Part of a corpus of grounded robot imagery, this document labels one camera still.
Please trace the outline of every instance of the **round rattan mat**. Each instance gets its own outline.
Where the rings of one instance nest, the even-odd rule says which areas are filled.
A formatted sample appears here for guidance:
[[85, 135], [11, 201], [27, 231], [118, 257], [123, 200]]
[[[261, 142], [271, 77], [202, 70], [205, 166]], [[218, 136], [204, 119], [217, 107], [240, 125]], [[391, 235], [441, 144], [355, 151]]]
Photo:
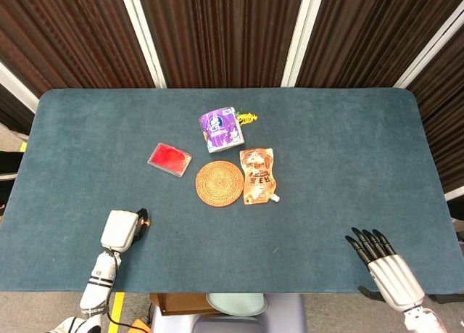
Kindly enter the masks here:
[[196, 193], [208, 205], [222, 207], [237, 200], [244, 190], [240, 169], [228, 161], [206, 164], [196, 175]]

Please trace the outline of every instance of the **orange snack pouch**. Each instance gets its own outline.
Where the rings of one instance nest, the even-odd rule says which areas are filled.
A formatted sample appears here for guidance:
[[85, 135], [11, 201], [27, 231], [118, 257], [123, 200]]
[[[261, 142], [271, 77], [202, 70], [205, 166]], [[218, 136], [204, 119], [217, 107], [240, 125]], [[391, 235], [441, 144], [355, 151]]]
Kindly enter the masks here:
[[240, 151], [241, 168], [245, 173], [245, 205], [262, 204], [269, 199], [278, 201], [274, 191], [277, 182], [273, 177], [274, 153], [272, 148]]

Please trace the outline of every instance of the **white trim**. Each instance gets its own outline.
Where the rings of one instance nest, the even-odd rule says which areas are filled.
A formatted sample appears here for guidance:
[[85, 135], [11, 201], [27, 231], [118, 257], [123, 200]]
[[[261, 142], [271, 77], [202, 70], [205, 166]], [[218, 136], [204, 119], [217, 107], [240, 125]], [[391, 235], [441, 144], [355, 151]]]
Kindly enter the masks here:
[[448, 20], [445, 21], [419, 55], [411, 62], [410, 66], [394, 84], [394, 87], [402, 89], [407, 88], [463, 24], [464, 1], [459, 4]]
[[0, 181], [11, 181], [16, 179], [17, 173], [2, 173], [0, 174]]
[[285, 69], [283, 70], [281, 83], [281, 87], [283, 88], [293, 87], [297, 83], [299, 70], [305, 57], [307, 45], [310, 42], [311, 32], [314, 28], [321, 2], [322, 0], [302, 0], [297, 23], [295, 24], [291, 38]]
[[144, 54], [146, 64], [152, 75], [154, 85], [157, 88], [166, 89], [166, 80], [162, 74], [162, 68], [158, 54], [154, 48], [152, 34], [145, 18], [144, 8], [140, 0], [123, 0], [125, 8], [128, 11], [133, 29], [136, 32], [138, 43]]
[[0, 61], [0, 83], [33, 113], [37, 110], [38, 98]]
[[461, 195], [464, 195], [464, 186], [446, 193], [444, 195], [444, 198], [446, 199], [446, 201], [450, 201], [456, 197], [460, 197]]

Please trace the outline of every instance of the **purple snack package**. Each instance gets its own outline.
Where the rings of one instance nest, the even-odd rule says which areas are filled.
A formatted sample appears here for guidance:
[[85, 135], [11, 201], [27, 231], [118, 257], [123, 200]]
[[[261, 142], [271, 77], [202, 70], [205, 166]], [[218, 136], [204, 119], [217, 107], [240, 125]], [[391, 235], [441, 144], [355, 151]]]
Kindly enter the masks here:
[[220, 152], [245, 143], [233, 107], [220, 108], [203, 114], [200, 119], [208, 152]]

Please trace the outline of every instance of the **floor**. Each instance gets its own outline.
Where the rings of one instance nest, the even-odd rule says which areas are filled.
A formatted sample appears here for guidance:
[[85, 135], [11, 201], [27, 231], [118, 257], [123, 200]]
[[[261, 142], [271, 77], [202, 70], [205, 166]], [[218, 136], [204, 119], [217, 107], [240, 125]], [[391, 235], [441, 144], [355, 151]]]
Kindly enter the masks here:
[[[0, 126], [0, 150], [19, 150], [22, 141]], [[47, 332], [70, 316], [80, 316], [81, 293], [15, 293], [0, 292], [0, 326], [4, 333]], [[384, 303], [373, 302], [361, 295], [306, 295], [309, 333], [397, 333], [406, 332], [403, 315]], [[120, 321], [132, 323], [147, 315], [146, 294], [126, 293]], [[425, 301], [447, 325], [449, 333], [464, 333], [464, 303], [439, 305]], [[102, 332], [108, 332], [103, 321]], [[127, 332], [122, 327], [119, 332]]]

